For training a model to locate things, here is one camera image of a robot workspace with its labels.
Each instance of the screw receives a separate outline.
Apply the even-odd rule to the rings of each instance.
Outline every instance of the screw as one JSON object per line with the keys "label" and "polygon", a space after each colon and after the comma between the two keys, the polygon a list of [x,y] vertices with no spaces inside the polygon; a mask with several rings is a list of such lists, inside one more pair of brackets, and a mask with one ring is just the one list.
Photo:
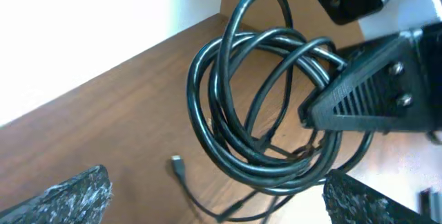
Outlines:
{"label": "screw", "polygon": [[398,106],[409,106],[413,103],[413,97],[409,93],[405,93],[397,99],[396,103]]}
{"label": "screw", "polygon": [[340,0],[331,0],[331,1],[330,1],[330,5],[331,5],[332,7],[337,8],[337,7],[339,7],[339,5],[340,5]]}
{"label": "screw", "polygon": [[388,68],[388,73],[390,75],[400,75],[401,73],[403,73],[403,70],[403,63],[397,62]]}

